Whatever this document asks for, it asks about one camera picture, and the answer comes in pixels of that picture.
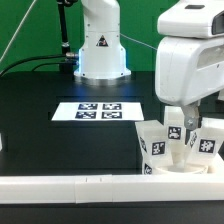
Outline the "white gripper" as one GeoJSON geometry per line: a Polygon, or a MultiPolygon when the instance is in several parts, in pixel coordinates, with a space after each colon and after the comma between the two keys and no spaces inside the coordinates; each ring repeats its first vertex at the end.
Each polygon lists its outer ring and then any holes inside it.
{"type": "Polygon", "coordinates": [[[198,100],[224,89],[224,0],[179,0],[159,16],[157,30],[164,38],[156,55],[156,94],[182,106],[185,128],[195,130],[198,100]]]}

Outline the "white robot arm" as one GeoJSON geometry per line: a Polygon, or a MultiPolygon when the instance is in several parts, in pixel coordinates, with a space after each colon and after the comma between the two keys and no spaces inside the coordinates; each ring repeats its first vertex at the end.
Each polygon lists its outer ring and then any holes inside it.
{"type": "MultiPolygon", "coordinates": [[[[116,0],[81,0],[85,41],[79,50],[80,81],[116,82],[131,74],[120,44],[116,0]]],[[[155,92],[182,108],[184,125],[198,127],[200,101],[214,93],[224,100],[224,0],[179,0],[157,20],[164,36],[157,47],[155,92]]]]}

